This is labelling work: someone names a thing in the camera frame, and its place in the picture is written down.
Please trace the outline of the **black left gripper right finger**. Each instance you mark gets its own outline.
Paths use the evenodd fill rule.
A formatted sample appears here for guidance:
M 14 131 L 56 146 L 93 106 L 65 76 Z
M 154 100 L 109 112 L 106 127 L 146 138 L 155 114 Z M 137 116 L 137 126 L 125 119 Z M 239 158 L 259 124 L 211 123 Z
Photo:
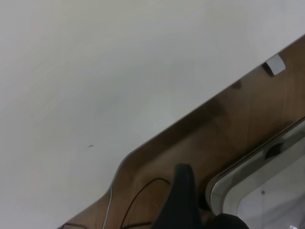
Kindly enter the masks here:
M 206 223 L 207 229 L 249 229 L 237 216 L 221 213 Z

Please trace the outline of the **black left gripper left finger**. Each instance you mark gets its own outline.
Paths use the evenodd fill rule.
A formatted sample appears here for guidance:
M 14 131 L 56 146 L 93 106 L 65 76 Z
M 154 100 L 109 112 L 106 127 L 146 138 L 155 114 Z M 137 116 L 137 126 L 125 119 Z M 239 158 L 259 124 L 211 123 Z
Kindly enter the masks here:
M 152 224 L 153 229 L 202 229 L 193 170 L 178 164 L 168 198 Z

